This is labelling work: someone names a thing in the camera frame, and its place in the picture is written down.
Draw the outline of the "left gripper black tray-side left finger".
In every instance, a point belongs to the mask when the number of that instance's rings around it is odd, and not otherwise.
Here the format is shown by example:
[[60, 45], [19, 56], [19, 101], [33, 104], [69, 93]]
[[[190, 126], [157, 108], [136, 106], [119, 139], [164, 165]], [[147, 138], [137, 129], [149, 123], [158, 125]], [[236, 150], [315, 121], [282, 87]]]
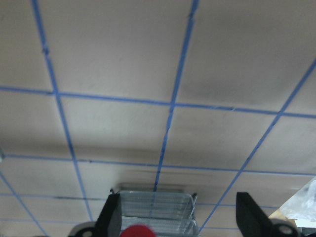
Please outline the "left gripper black tray-side left finger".
[[118, 237], [121, 232], [122, 214], [120, 194], [111, 194], [95, 223], [97, 237]]

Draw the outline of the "left gripper black tray-side right finger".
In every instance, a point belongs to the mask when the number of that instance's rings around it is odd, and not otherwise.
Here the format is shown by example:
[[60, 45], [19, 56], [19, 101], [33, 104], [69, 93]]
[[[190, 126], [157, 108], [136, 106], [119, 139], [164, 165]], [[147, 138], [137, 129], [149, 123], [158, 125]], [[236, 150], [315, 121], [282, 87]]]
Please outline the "left gripper black tray-side right finger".
[[269, 237], [272, 222], [249, 193], [237, 192], [236, 223], [243, 237]]

